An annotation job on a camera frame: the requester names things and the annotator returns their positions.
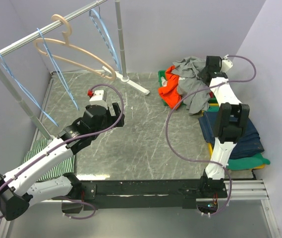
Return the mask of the grey adidas t shirt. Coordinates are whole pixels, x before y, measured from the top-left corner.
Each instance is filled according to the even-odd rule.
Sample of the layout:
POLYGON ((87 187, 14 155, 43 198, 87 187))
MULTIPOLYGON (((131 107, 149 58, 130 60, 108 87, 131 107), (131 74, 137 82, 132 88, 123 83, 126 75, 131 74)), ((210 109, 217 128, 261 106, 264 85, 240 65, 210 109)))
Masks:
POLYGON ((173 62, 175 69, 172 70, 172 74, 179 76, 176 91, 181 97, 186 97, 183 103, 190 115, 198 114, 209 108, 210 90, 193 94, 193 92, 206 87, 206 84, 198 77, 198 73, 205 67, 205 64, 204 59, 194 56, 173 62))

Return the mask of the orange t shirt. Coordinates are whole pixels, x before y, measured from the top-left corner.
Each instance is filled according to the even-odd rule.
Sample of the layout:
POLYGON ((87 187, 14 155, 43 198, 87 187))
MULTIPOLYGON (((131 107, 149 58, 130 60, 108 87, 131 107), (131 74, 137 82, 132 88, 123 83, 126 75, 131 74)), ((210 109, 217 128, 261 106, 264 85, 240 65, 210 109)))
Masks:
POLYGON ((171 109, 181 101, 181 95, 177 92, 179 75, 172 73, 174 69, 175 66, 172 65, 165 70, 167 86, 158 88, 159 96, 171 109))

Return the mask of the light blue hanger of red shirt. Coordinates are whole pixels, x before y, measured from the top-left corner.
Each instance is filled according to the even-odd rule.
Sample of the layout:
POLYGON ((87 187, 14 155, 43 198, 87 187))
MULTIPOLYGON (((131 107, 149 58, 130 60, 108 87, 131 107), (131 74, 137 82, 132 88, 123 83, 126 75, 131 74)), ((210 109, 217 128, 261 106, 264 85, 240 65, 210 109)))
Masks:
POLYGON ((3 56, 0 54, 1 65, 5 69, 5 71, 11 76, 11 78, 16 82, 22 92, 41 110, 41 112, 55 125, 58 126, 58 123, 47 113, 45 112, 43 106, 39 104, 39 102, 35 99, 35 97, 29 92, 29 90, 24 87, 19 80, 16 79, 14 74, 12 73, 10 67, 7 65, 6 61, 3 59, 3 56))

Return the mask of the light blue wire hanger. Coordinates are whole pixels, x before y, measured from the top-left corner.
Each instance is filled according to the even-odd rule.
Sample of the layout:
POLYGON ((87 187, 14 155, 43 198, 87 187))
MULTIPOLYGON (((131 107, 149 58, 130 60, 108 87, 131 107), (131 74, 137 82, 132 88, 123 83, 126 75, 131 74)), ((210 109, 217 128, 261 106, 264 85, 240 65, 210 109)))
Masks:
POLYGON ((120 73, 122 73, 121 63, 120 63, 120 60, 118 58, 118 54, 115 50, 111 36, 108 32, 108 29, 107 29, 105 23, 103 22, 103 20, 100 16, 100 13, 97 12, 95 9, 92 9, 92 10, 89 11, 89 17, 92 20, 93 24, 95 25, 97 31, 101 35, 103 41, 105 42, 106 47, 107 47, 108 51, 110 52, 111 57, 114 60, 114 63, 116 65, 118 71, 120 73))

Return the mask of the red t shirt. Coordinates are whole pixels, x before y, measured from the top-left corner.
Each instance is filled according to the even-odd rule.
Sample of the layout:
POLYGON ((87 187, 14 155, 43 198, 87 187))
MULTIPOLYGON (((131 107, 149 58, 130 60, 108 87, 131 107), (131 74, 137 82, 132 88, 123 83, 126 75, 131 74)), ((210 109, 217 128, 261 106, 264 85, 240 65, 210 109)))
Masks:
POLYGON ((210 100, 215 100, 216 99, 214 94, 213 94, 213 92, 210 92, 209 95, 210 95, 210 100))

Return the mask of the white t shirt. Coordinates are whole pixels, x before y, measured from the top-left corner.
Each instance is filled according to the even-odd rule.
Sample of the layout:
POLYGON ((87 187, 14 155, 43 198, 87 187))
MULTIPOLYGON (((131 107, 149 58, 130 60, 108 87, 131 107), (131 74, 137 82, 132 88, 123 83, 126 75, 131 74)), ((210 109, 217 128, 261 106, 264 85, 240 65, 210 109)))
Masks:
POLYGON ((166 87, 168 82, 164 77, 161 77, 161 83, 162 83, 162 87, 166 87))

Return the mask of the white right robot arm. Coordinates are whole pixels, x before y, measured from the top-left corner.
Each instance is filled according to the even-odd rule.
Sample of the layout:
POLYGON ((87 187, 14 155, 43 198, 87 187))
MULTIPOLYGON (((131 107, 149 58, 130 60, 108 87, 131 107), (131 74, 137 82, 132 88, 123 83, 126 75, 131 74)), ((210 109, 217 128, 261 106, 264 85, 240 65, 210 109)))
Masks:
POLYGON ((229 60, 220 56, 207 56, 205 67, 198 74, 211 88, 219 104, 213 128, 215 144, 199 185, 199 192, 205 198, 216 195, 226 197, 225 168, 233 149, 247 128, 250 108, 236 97, 226 74, 232 66, 229 60))

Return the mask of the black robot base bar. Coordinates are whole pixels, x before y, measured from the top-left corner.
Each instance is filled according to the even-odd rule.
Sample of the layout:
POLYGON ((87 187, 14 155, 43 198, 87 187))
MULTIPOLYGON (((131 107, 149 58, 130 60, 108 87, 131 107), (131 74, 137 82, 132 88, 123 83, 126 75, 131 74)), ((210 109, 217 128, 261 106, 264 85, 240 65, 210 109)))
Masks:
POLYGON ((198 199, 229 198, 223 179, 82 180, 62 199, 83 201, 96 209, 181 207, 195 209, 198 199))

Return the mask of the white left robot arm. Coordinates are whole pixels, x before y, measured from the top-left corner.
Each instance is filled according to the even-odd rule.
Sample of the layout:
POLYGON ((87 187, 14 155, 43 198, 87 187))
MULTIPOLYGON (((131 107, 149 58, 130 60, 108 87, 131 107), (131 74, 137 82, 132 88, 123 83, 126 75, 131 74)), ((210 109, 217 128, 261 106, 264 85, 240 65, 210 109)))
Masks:
POLYGON ((124 125, 124 103, 113 103, 115 115, 106 105, 90 104, 83 116, 66 126, 42 151, 19 167, 0 174, 0 212, 8 221, 20 217, 41 201, 55 197, 83 204, 82 182, 73 174, 39 182, 55 166, 91 145, 99 134, 124 125))

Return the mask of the green white striped cloth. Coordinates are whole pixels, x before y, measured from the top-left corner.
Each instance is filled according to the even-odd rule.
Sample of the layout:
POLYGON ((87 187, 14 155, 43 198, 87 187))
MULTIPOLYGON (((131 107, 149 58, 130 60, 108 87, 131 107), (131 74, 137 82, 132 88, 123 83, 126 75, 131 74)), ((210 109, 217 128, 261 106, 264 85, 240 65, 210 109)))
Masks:
MULTIPOLYGON (((43 149, 45 149, 51 142, 52 140, 48 140, 48 139, 36 140, 33 143, 32 148, 24 156, 23 164, 29 161, 31 158, 33 158, 43 149)), ((75 172, 75 158, 76 156, 72 156, 62 161, 61 163, 57 164, 52 169, 50 169, 46 174, 41 176, 37 180, 37 182, 45 182, 45 181, 49 181, 52 179, 56 179, 64 174, 74 173, 75 172)))

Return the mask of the blue denim jeans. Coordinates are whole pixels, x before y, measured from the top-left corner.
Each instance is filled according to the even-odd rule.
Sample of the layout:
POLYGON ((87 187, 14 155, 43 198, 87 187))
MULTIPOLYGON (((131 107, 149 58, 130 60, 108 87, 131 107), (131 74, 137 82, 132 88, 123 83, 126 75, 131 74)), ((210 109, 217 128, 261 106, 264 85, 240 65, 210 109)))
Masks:
MULTIPOLYGON (((204 140, 210 143, 212 147, 215 144, 215 136, 213 135, 213 127, 216 122, 218 112, 203 112, 198 118, 204 140)), ((260 135, 250 119, 248 119, 245 134, 240 138, 237 145, 233 149, 230 159, 240 159, 253 157, 256 154, 264 152, 264 147, 260 141, 260 135)))

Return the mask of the silver clothes rack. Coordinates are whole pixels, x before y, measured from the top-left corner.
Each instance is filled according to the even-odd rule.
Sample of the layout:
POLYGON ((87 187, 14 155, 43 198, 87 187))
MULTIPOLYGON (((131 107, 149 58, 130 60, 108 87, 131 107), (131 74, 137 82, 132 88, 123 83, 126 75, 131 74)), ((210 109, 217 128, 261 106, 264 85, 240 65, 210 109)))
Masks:
MULTIPOLYGON (((129 76, 127 75, 126 71, 126 61, 125 61, 125 51, 124 51, 124 42, 123 42, 123 29, 122 29, 122 20, 121 20, 121 12, 120 12, 120 1, 116 0, 115 2, 115 12, 116 12, 116 21, 117 21, 117 29, 118 29, 118 40, 119 40, 119 50, 120 54, 118 55, 118 58, 121 63, 122 73, 120 73, 117 70, 114 70, 112 66, 110 66, 107 62, 99 58, 98 56, 94 55, 93 53, 78 47, 74 44, 71 44, 69 38, 72 34, 72 28, 70 26, 70 21, 79 17, 80 15, 84 13, 89 13, 90 10, 94 9, 95 7, 98 7, 100 4, 102 4, 101 0, 97 0, 89 5, 86 5, 69 15, 63 17, 58 14, 54 14, 51 17, 52 23, 41 28, 41 32, 44 36, 44 39, 46 43, 52 43, 55 45, 60 45, 66 48, 69 48, 71 50, 78 51, 80 53, 83 53, 84 55, 87 55, 91 57, 92 59, 96 60, 98 63, 102 65, 101 70, 95 70, 92 69, 84 64, 72 61, 70 59, 66 59, 57 55, 54 55, 54 59, 57 62, 58 60, 65 62, 67 64, 73 65, 75 67, 81 68, 85 71, 88 71, 90 73, 93 73, 97 76, 100 76, 102 78, 105 78, 110 81, 114 81, 116 79, 119 79, 121 82, 128 84, 132 88, 138 90, 144 95, 148 95, 150 91, 148 89, 145 89, 141 85, 135 83, 134 81, 130 80, 129 76)), ((0 54, 4 57, 13 51, 27 45, 28 43, 33 43, 34 47, 36 48, 37 52, 40 54, 47 56, 46 50, 43 45, 43 40, 39 34, 39 32, 36 30, 32 34, 12 43, 11 45, 3 48, 0 50, 0 54)), ((17 103, 20 105, 20 107, 24 110, 24 112, 28 115, 28 117, 31 119, 33 124, 36 126, 37 130, 44 136, 45 139, 53 139, 53 136, 50 135, 50 133, 47 131, 47 129, 43 126, 41 121, 34 115, 30 107, 26 104, 26 102, 22 99, 21 95, 17 92, 17 90, 14 88, 10 80, 6 76, 7 72, 1 65, 1 59, 0 59, 0 81, 4 84, 4 86, 7 88, 7 90, 10 92, 10 94, 15 98, 17 103)))

